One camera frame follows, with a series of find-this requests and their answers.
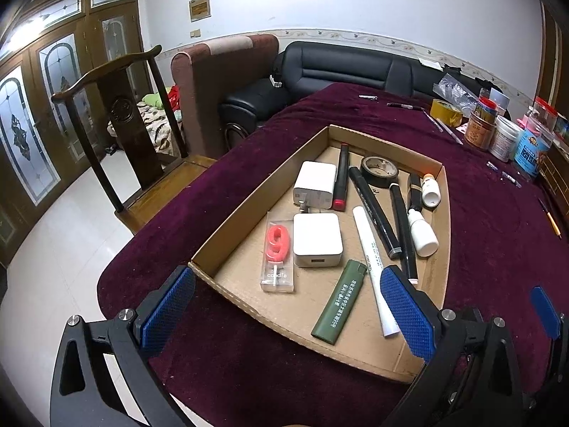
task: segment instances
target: brown sofa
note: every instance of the brown sofa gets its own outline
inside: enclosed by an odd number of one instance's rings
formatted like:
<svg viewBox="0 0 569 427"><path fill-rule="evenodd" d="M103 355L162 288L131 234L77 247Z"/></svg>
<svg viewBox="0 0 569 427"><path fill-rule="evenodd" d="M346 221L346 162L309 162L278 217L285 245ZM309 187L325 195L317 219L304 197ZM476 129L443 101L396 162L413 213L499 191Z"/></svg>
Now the brown sofa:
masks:
<svg viewBox="0 0 569 427"><path fill-rule="evenodd" d="M217 159L227 152L217 106L228 93L268 77L278 47L274 35L231 36L198 43L172 58L192 154Z"/></svg>

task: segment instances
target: tape roll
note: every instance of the tape roll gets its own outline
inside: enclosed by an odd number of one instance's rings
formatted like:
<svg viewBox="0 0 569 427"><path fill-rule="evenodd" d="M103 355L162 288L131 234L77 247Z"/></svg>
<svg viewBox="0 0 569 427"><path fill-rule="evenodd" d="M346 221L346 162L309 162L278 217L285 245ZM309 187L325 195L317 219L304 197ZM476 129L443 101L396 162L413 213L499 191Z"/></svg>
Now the tape roll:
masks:
<svg viewBox="0 0 569 427"><path fill-rule="evenodd" d="M366 157L361 161L360 171L369 185L382 189L389 189L391 183L397 183L399 176L397 166L383 157Z"/></svg>
<svg viewBox="0 0 569 427"><path fill-rule="evenodd" d="M457 127L462 122L462 111L448 102L433 99L431 117L439 119L448 127Z"/></svg>

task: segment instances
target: blue label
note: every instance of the blue label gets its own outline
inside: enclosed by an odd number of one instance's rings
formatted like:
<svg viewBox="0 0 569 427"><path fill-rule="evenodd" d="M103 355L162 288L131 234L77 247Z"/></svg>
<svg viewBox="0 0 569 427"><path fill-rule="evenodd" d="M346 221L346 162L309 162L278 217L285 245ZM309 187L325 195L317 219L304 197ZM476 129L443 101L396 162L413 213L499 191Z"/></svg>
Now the blue label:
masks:
<svg viewBox="0 0 569 427"><path fill-rule="evenodd" d="M536 138L532 132L525 129L516 149L514 160L532 178L535 178L539 171L539 163L548 150L549 147L542 139Z"/></svg>

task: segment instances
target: purple tablecloth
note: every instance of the purple tablecloth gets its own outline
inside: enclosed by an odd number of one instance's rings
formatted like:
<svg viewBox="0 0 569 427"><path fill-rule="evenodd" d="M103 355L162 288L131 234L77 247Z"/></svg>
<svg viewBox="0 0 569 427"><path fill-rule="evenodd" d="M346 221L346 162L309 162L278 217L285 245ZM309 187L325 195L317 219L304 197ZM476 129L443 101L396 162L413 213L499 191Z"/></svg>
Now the purple tablecloth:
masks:
<svg viewBox="0 0 569 427"><path fill-rule="evenodd" d="M378 102L358 98L375 94ZM514 339L525 389L541 384L548 341L529 301L537 284L569 311L569 249L537 197L487 168L490 154L457 145L401 98L334 84L286 108L184 189L103 272L105 316L136 307L190 260L258 184L323 127L335 124L392 141L442 162L451 199L451 261L445 307L502 316ZM166 388L216 427L376 426L407 386L335 362L250 318L201 281L175 335L151 361Z"/></svg>

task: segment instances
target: white power adapter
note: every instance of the white power adapter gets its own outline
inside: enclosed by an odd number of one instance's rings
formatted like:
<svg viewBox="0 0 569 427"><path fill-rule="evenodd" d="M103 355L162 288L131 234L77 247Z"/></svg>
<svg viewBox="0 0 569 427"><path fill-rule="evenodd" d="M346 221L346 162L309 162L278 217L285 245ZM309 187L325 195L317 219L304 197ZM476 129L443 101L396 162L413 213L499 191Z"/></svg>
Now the white power adapter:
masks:
<svg viewBox="0 0 569 427"><path fill-rule="evenodd" d="M294 184L292 198L296 205L306 202L308 207L329 209L334 196L336 166L307 160L302 164Z"/></svg>
<svg viewBox="0 0 569 427"><path fill-rule="evenodd" d="M335 267L340 263L342 236L334 213L297 213L293 218L292 251L297 267Z"/></svg>

